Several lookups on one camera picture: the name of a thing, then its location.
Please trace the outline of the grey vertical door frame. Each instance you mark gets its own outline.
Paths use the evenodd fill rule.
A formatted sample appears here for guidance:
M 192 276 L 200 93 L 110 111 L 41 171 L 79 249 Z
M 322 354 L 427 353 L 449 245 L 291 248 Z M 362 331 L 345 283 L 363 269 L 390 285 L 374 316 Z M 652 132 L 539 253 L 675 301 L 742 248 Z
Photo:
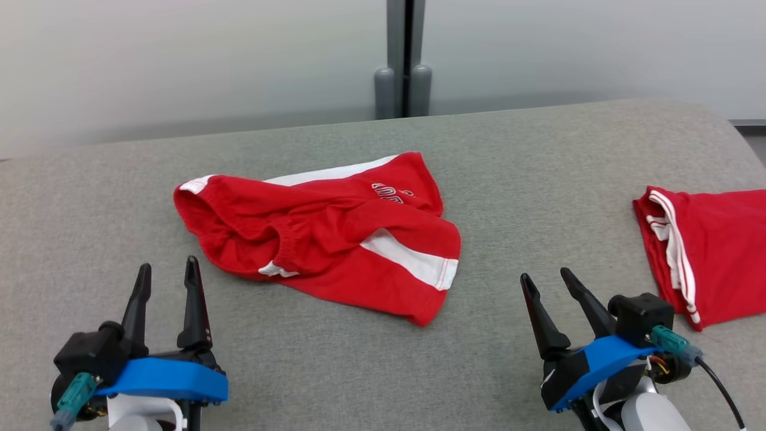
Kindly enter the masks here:
M 411 70 L 423 63 L 425 0 L 386 0 L 387 66 L 395 72 L 396 117 L 408 114 Z

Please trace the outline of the red basketball jersey white sleeves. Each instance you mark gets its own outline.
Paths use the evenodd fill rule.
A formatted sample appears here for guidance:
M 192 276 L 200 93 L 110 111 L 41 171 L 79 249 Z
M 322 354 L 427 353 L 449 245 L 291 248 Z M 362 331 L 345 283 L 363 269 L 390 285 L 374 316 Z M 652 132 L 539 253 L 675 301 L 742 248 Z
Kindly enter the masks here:
M 648 186 L 633 208 L 659 296 L 693 330 L 766 314 L 766 189 Z

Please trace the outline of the red shorts white side panels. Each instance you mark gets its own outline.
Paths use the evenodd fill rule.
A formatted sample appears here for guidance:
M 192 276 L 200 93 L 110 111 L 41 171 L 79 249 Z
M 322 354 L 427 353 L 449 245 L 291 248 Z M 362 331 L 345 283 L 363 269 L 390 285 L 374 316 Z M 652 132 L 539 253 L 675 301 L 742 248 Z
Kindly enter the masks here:
M 252 180 L 206 175 L 174 204 L 223 272 L 429 325 L 461 254 L 419 152 Z

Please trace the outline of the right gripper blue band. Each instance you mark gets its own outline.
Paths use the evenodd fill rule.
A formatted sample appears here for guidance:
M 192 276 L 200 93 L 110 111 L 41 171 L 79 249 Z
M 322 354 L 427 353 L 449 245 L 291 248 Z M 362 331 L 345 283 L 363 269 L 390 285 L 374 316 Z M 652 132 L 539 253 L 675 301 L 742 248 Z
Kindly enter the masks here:
M 542 382 L 542 400 L 545 409 L 552 412 L 571 409 L 574 401 L 604 380 L 635 360 L 659 352 L 653 345 L 639 348 L 618 336 L 610 336 L 615 332 L 615 317 L 569 268 L 561 268 L 561 278 L 582 308 L 597 340 L 560 360 L 569 352 L 571 341 L 558 330 L 543 306 L 533 279 L 528 274 L 521 275 L 521 289 L 540 357 L 542 360 L 559 360 L 552 370 L 545 372 Z

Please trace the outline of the grey cylindrical post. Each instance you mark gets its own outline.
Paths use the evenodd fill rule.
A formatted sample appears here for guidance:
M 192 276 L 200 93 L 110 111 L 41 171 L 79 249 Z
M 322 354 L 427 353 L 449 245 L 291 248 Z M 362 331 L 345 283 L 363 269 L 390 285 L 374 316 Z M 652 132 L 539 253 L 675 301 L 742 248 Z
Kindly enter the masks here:
M 417 65 L 409 77 L 408 114 L 424 117 L 430 114 L 431 82 L 433 71 L 428 65 Z
M 396 117 L 395 72 L 391 68 L 380 68 L 373 74 L 375 91 L 375 119 L 386 120 Z

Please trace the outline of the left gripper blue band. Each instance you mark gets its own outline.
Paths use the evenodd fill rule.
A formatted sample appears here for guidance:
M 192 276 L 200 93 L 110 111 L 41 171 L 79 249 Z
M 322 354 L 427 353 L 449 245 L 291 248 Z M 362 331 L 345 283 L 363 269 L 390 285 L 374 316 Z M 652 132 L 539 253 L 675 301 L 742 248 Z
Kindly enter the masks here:
M 210 350 L 212 333 L 197 257 L 187 257 L 184 287 L 184 324 L 177 338 L 177 347 L 184 351 L 128 360 L 115 383 L 97 389 L 97 396 L 122 394 L 212 404 L 228 401 L 228 378 Z M 150 296 L 151 265 L 144 263 L 123 314 L 126 346 L 145 346 L 146 303 Z

